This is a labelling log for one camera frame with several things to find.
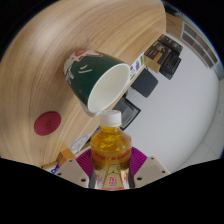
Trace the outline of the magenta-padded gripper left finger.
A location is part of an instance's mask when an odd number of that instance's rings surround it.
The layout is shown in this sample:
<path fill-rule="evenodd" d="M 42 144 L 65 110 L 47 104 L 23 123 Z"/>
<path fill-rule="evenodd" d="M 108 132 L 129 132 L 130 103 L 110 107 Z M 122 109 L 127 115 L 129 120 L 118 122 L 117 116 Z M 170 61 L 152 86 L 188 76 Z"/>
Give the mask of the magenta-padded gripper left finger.
<path fill-rule="evenodd" d="M 57 164 L 59 169 L 55 172 L 56 176 L 84 188 L 95 187 L 95 170 L 90 149 L 78 157 L 73 156 L 70 151 L 62 152 Z"/>

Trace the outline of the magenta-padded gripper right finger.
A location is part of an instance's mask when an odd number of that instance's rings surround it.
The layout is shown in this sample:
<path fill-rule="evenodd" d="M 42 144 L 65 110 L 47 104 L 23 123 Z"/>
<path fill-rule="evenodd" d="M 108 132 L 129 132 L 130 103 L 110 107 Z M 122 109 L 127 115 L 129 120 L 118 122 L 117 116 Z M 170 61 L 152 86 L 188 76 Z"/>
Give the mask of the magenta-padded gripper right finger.
<path fill-rule="evenodd" d="M 169 174 L 156 157 L 147 157 L 138 149 L 132 148 L 128 174 L 130 188 L 143 187 Z"/>

